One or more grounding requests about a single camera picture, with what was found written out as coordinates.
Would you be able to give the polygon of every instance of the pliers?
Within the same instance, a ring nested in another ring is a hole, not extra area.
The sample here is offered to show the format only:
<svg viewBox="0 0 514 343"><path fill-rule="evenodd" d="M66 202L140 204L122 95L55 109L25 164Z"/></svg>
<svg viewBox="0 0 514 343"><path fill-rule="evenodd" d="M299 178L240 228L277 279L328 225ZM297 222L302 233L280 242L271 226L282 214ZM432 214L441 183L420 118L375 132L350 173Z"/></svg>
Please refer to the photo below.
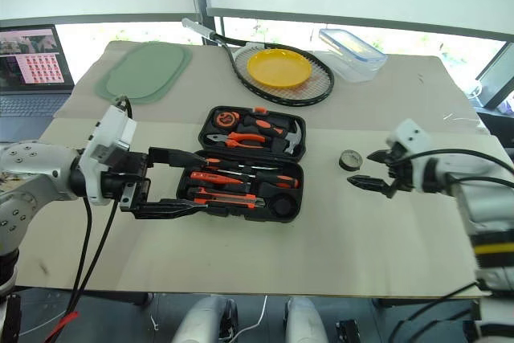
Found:
<svg viewBox="0 0 514 343"><path fill-rule="evenodd" d="M256 141L260 143L265 143L269 140L265 136L261 136L259 134L252 133L235 133L232 132L228 136L223 134L209 134L207 135L207 139L214 142L225 142L225 145L229 148L251 148L251 149L262 149L263 146L260 145L244 145L240 141Z"/></svg>

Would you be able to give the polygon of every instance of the roll of electrical tape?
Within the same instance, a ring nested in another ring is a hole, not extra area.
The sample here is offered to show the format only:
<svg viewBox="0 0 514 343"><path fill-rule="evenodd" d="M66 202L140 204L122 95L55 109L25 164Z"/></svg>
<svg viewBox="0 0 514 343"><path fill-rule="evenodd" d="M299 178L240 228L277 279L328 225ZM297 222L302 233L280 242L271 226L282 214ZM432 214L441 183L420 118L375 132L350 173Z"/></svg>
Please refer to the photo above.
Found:
<svg viewBox="0 0 514 343"><path fill-rule="evenodd" d="M276 217L287 218L295 214L298 204L289 194L278 194L271 199L269 208Z"/></svg>
<svg viewBox="0 0 514 343"><path fill-rule="evenodd" d="M362 166L362 157L355 150L345 150L339 157L339 166L349 172L355 172Z"/></svg>

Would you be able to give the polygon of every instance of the tennis racket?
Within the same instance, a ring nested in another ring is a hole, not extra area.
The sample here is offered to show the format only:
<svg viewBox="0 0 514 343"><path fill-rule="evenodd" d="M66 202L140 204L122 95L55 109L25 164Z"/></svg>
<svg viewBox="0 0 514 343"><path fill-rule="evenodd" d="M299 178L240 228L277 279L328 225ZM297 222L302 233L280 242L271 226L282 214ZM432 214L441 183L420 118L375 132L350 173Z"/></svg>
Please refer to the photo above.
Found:
<svg viewBox="0 0 514 343"><path fill-rule="evenodd" d="M247 42L227 38L187 18L182 20L182 25L223 47L230 58L235 74L244 86L262 98L285 106L309 106L321 102L332 92L334 86L332 70L310 52L278 43ZM228 47L229 44L241 48L233 52ZM248 60L260 51L270 48L294 51L302 55L312 66L311 75L302 84L294 88L272 88L254 80L247 70Z"/></svg>

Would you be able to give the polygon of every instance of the window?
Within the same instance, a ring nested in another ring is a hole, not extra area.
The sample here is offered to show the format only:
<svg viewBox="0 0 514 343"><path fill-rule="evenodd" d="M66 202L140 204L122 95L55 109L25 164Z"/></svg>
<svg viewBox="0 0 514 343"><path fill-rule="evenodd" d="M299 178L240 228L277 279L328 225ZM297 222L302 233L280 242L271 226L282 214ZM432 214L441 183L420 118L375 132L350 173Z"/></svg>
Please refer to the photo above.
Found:
<svg viewBox="0 0 514 343"><path fill-rule="evenodd" d="M246 18L223 18L223 24L226 36L231 38L282 43L304 50L327 50L318 38L320 28L341 28L386 54L435 55L470 98L477 93L475 77L504 45L490 39L376 27Z"/></svg>
<svg viewBox="0 0 514 343"><path fill-rule="evenodd" d="M75 83L113 40L202 44L202 37L180 22L61 24L56 28Z"/></svg>

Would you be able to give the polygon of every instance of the laptop screen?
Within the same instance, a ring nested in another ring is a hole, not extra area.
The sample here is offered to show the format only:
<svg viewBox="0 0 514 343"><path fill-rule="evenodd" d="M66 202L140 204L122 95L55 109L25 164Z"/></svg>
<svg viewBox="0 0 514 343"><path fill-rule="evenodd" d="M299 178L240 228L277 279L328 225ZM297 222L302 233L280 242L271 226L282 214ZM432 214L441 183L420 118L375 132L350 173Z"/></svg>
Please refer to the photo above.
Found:
<svg viewBox="0 0 514 343"><path fill-rule="evenodd" d="M0 27L0 92L73 88L54 25Z"/></svg>

